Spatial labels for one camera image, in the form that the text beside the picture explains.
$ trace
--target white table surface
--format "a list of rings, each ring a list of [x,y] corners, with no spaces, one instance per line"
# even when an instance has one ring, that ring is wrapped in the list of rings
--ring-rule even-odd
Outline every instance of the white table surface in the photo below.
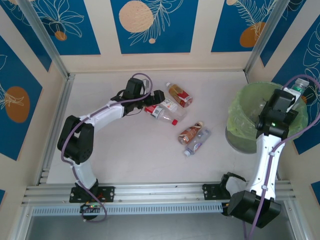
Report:
[[[65,116],[89,114],[126,87],[134,72],[77,74]],[[176,83],[192,97],[187,116],[176,126],[158,121],[146,112],[110,123],[94,136],[92,169],[100,183],[181,183],[220,181],[232,172],[250,180],[256,154],[234,150],[225,137],[228,107],[247,84],[242,71],[149,71],[153,90],[168,96],[166,83]],[[177,136],[197,121],[212,130],[197,153],[183,154]],[[70,166],[56,149],[47,183],[74,183]]]

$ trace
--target bottle cap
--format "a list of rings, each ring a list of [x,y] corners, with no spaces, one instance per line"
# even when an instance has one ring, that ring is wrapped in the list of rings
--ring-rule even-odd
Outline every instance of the bottle cap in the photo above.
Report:
[[[185,155],[186,157],[189,157],[189,156],[191,155],[190,152],[187,151],[187,150],[185,150],[183,153],[184,153],[184,155]]]

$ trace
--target trash bag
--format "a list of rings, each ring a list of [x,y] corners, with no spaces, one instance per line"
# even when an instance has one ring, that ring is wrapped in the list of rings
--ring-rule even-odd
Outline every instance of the trash bag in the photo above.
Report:
[[[272,82],[254,82],[246,85],[236,94],[228,113],[226,129],[233,135],[256,141],[255,122],[275,89],[282,86]],[[301,131],[308,125],[308,113],[305,102],[300,98],[294,106],[299,114],[289,127],[288,137]]]

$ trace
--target cable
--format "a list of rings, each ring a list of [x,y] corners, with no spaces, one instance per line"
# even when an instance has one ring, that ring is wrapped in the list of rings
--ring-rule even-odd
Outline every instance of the cable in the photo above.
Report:
[[[294,76],[293,78],[291,78],[283,87],[282,87],[282,90],[284,88],[286,88],[292,81],[298,79],[298,78],[307,78],[308,80],[314,82],[314,84],[318,87],[318,89],[320,89],[320,83],[315,80],[313,77],[311,76],[308,76],[308,75],[305,75],[305,74],[300,74],[300,75],[297,75],[297,76]],[[282,140],[281,142],[279,142],[277,145],[274,146],[274,148],[272,149],[271,153],[274,153],[276,152],[277,148],[279,148],[282,144],[300,136],[301,134],[303,134],[305,131],[309,130],[310,128],[312,128],[318,121],[320,120],[320,114],[318,114],[316,116],[316,118],[313,120],[313,122],[310,123],[309,126],[307,126],[306,128],[304,128],[303,130],[297,132],[296,134]],[[265,181],[264,181],[264,185],[267,186],[268,185],[268,182],[269,182],[269,177],[270,177],[270,172],[271,172],[271,165],[272,165],[272,159],[273,159],[273,156],[272,155],[269,155],[269,161],[268,161],[268,168],[267,168],[267,171],[266,171],[266,176],[265,176]],[[266,196],[266,189],[262,189],[262,195],[261,195],[261,200],[260,200],[260,203],[259,203],[259,206],[258,206],[258,209],[256,211],[256,214],[255,214],[255,217],[254,217],[254,220],[253,220],[253,223],[252,223],[252,228],[250,230],[250,233],[248,235],[248,238],[247,240],[250,240],[254,234],[254,230],[255,230],[255,227],[257,225],[257,222],[258,222],[258,219],[259,219],[259,215],[261,213],[261,209],[262,209],[262,206],[264,204],[264,201],[265,201],[265,196]]]
[[[128,116],[137,115],[137,114],[141,113],[141,111],[142,111],[142,108],[140,109],[140,111],[139,111],[139,112],[137,112],[137,113],[132,113],[132,114],[127,114],[126,116],[128,117]]]
[[[105,208],[104,204],[103,204],[95,195],[93,195],[92,192],[90,192],[90,190],[87,189],[87,188],[84,186],[84,184],[80,181],[80,179],[79,179],[79,177],[78,177],[78,175],[77,175],[77,173],[76,173],[75,165],[74,165],[72,162],[70,162],[69,160],[65,159],[64,156],[65,156],[66,147],[67,147],[67,145],[68,145],[68,142],[70,141],[70,138],[74,135],[74,133],[76,132],[76,130],[77,130],[85,121],[87,121],[89,118],[92,118],[92,117],[94,117],[95,115],[101,113],[103,110],[108,109],[108,108],[110,108],[110,107],[113,107],[113,106],[115,106],[115,105],[137,102],[137,101],[140,101],[140,100],[143,100],[143,99],[147,98],[147,97],[151,94],[152,88],[153,88],[153,83],[152,83],[151,78],[150,78],[148,75],[146,75],[146,74],[144,74],[144,73],[141,73],[141,72],[133,74],[133,75],[132,75],[132,78],[134,78],[134,77],[137,76],[137,75],[145,76],[145,77],[149,80],[149,82],[150,82],[150,89],[149,89],[149,91],[147,92],[146,95],[144,95],[144,96],[142,96],[142,97],[139,97],[139,98],[136,98],[136,99],[130,99],[130,100],[124,100],[124,101],[115,102],[115,103],[112,103],[112,104],[110,104],[110,105],[104,106],[104,107],[102,107],[101,109],[98,109],[97,111],[95,111],[94,113],[92,113],[92,114],[90,115],[90,117],[86,117],[85,119],[83,119],[81,122],[79,122],[79,123],[71,130],[71,132],[69,133],[68,137],[65,139],[65,142],[64,142],[63,147],[62,147],[62,149],[61,149],[61,160],[62,160],[64,163],[67,163],[67,164],[70,164],[70,165],[71,165],[73,175],[74,175],[74,177],[75,177],[76,182],[78,183],[78,185],[80,185],[80,187],[82,187],[82,188],[102,207],[102,209],[103,209],[103,211],[104,211],[104,217],[103,217],[103,219],[101,219],[101,220],[96,220],[96,221],[85,220],[85,219],[84,219],[84,212],[85,212],[85,211],[82,212],[81,216],[82,216],[83,220],[84,220],[84,221],[87,221],[87,222],[89,222],[89,223],[100,223],[100,222],[103,222],[104,220],[106,220],[106,218],[107,218],[107,209]]]
[[[246,222],[245,222],[245,221],[242,221],[242,225],[243,225],[243,236],[244,236],[244,240],[247,240]]]

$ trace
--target white robotic arm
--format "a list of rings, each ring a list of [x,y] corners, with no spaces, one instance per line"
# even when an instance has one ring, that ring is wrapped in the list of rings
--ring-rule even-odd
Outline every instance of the white robotic arm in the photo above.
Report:
[[[256,219],[256,213],[259,212],[258,220],[254,224],[263,228],[280,213],[281,205],[275,203],[275,181],[279,157],[285,143],[280,146],[279,144],[288,137],[289,126],[298,115],[292,107],[301,94],[294,89],[276,89],[265,104],[255,125],[258,158],[251,180],[245,189],[240,189],[240,179],[231,179],[234,184],[226,181],[226,189],[232,189],[232,192],[229,191],[231,199],[227,209],[228,215],[252,224]],[[263,203],[263,207],[257,210],[260,202]]]
[[[109,101],[106,106],[110,106],[114,103],[116,103],[116,101]],[[124,116],[124,110],[124,106],[120,104],[114,105],[112,107],[104,109],[93,117],[90,117],[92,113],[89,115],[81,116],[80,121],[84,120],[85,118],[89,118],[88,120],[84,121],[84,123],[91,124],[94,127],[94,133],[97,133],[100,129],[104,128],[112,121],[122,118]],[[79,181],[81,181],[81,183],[87,189],[91,189],[96,183],[97,179],[92,171],[90,158],[80,164],[76,164],[76,162],[70,158],[68,158],[68,160],[74,166]]]
[[[111,101],[102,108],[88,115],[81,117],[71,115],[66,119],[57,148],[61,150],[62,160],[71,165],[76,178],[76,188],[82,196],[84,195],[84,202],[91,200],[92,194],[94,196],[97,194],[99,185],[90,163],[94,134],[112,121],[126,116],[135,108],[142,109],[165,100],[165,95],[160,90],[154,91],[154,95],[150,94],[152,84],[149,93],[144,94],[146,83],[132,77],[126,88],[111,98]]]

